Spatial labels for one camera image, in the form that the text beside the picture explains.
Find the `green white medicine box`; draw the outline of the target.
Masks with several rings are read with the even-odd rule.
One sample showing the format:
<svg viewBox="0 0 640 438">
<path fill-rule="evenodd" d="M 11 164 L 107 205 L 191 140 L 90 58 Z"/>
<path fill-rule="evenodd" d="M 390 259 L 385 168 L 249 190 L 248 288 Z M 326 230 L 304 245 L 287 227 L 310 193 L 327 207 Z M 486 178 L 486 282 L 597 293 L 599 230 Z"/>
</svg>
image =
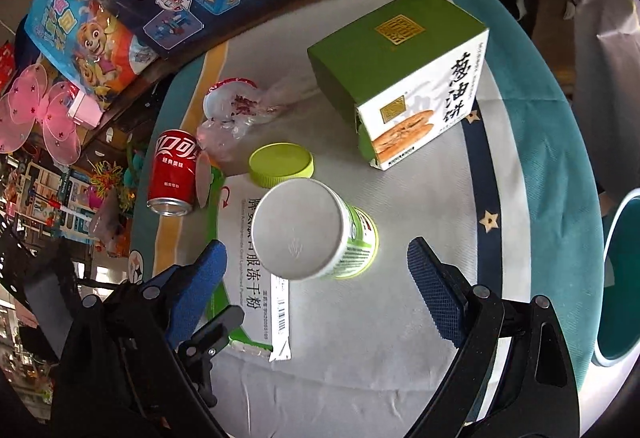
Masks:
<svg viewBox="0 0 640 438">
<path fill-rule="evenodd" d="M 227 268 L 205 310 L 215 317 L 231 305 L 244 319 L 230 333 L 231 346 L 273 361 L 292 358 L 290 340 L 290 284 L 268 272 L 252 241 L 252 223 L 266 194 L 247 175 L 217 180 L 210 188 L 208 236 L 224 244 Z"/>
</svg>

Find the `white green cylindrical canister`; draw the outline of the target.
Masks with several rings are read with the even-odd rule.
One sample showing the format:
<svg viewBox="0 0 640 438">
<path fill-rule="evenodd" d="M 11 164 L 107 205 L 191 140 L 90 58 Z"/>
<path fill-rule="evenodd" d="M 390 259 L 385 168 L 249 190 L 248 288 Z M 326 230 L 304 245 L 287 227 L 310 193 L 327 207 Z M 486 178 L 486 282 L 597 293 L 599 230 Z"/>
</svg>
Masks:
<svg viewBox="0 0 640 438">
<path fill-rule="evenodd" d="M 373 264 L 380 247 L 367 213 L 310 178 L 270 189 L 254 211 L 250 238 L 260 263 L 288 281 L 351 279 Z"/>
</svg>

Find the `green white pancake box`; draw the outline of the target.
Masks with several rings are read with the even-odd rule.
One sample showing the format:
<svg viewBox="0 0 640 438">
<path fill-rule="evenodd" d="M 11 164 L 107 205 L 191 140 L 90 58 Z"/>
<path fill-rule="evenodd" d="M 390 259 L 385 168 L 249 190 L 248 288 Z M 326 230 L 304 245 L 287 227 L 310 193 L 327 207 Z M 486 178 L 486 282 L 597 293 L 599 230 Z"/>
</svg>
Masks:
<svg viewBox="0 0 640 438">
<path fill-rule="evenodd" d="M 393 0 L 308 48 L 320 90 L 386 170 L 471 111 L 488 27 L 449 0 Z"/>
</svg>

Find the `teal trash bin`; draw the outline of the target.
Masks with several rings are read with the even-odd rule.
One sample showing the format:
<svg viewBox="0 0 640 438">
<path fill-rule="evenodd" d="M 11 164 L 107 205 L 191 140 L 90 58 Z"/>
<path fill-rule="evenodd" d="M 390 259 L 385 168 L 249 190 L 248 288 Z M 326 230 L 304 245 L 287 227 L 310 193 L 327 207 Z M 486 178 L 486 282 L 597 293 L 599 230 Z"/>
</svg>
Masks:
<svg viewBox="0 0 640 438">
<path fill-rule="evenodd" d="M 593 359 L 614 366 L 639 343 L 639 189 L 603 218 L 604 285 Z"/>
</svg>

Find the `red cola can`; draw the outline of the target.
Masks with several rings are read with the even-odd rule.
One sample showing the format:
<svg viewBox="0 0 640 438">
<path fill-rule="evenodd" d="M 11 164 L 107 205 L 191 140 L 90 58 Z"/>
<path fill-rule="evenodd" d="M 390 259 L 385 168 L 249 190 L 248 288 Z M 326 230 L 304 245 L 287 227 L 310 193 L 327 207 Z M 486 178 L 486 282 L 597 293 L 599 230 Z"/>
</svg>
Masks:
<svg viewBox="0 0 640 438">
<path fill-rule="evenodd" d="M 167 129 L 155 143 L 146 206 L 157 215 L 190 214 L 196 201 L 195 169 L 200 147 L 194 135 Z"/>
</svg>

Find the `lime green plastic lid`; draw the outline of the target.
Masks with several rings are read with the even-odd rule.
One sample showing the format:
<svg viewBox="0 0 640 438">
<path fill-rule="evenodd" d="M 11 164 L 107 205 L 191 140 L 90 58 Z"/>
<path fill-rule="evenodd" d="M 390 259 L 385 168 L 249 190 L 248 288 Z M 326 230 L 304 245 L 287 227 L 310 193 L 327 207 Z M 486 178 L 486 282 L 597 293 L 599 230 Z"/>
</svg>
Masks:
<svg viewBox="0 0 640 438">
<path fill-rule="evenodd" d="M 269 189 L 286 180 L 314 176 L 314 157 L 296 143 L 270 143 L 250 154 L 248 173 L 256 186 Z"/>
</svg>

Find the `crumpled clear plastic wrapper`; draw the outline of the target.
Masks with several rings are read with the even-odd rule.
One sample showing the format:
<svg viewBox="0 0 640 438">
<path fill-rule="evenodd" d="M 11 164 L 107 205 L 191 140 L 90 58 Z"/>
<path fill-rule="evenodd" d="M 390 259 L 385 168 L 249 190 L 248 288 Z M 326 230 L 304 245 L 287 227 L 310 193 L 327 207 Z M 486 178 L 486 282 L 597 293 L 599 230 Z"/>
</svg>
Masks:
<svg viewBox="0 0 640 438">
<path fill-rule="evenodd" d="M 196 128 L 198 145 L 214 161 L 229 161 L 250 128 L 272 122 L 318 91 L 314 78 L 306 74 L 285 76 L 266 89 L 244 77 L 220 80 L 203 99 L 205 120 Z"/>
</svg>

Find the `teal white striped tablecloth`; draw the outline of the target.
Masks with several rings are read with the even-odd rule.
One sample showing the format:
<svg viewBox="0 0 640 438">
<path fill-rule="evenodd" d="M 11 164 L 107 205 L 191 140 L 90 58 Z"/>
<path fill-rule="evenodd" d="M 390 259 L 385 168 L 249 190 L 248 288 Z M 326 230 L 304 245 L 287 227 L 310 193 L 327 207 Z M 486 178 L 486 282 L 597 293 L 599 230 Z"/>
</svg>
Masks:
<svg viewBox="0 0 640 438">
<path fill-rule="evenodd" d="M 382 247 L 356 279 L 290 288 L 292 358 L 269 362 L 226 350 L 213 361 L 213 414 L 235 437 L 537 437 L 578 427 L 559 393 L 587 372 L 602 304 L 602 224 L 596 184 L 570 106 L 538 50 L 498 0 L 452 0 L 489 26 L 477 100 L 463 122 L 389 172 L 355 154 L 347 128 L 314 97 L 266 127 L 303 143 L 317 175 L 371 214 Z M 448 264 L 492 298 L 548 298 L 569 368 L 552 366 L 496 415 L 466 398 L 496 384 L 453 385 L 456 347 L 439 322 L 458 324 L 437 266 Z"/>
</svg>

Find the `pink butterfly wings toy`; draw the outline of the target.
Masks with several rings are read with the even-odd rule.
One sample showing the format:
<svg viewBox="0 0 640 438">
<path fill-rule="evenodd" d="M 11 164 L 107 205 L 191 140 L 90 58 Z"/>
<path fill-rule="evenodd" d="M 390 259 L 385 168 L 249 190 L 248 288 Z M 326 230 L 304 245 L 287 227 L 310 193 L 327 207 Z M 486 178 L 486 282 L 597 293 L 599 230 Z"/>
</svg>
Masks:
<svg viewBox="0 0 640 438">
<path fill-rule="evenodd" d="M 93 96 L 68 80 L 50 85 L 41 64 L 29 65 L 1 98 L 0 151 L 19 149 L 38 123 L 52 160 L 70 166 L 80 157 L 77 128 L 95 128 L 102 114 Z"/>
</svg>

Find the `paw patrol toy package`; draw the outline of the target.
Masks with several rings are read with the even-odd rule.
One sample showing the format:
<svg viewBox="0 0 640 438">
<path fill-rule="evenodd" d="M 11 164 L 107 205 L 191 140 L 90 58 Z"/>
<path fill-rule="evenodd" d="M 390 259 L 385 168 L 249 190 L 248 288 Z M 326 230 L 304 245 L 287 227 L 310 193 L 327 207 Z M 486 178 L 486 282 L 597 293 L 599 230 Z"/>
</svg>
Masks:
<svg viewBox="0 0 640 438">
<path fill-rule="evenodd" d="M 103 111 L 157 58 L 97 0 L 32 0 L 25 32 Z"/>
</svg>

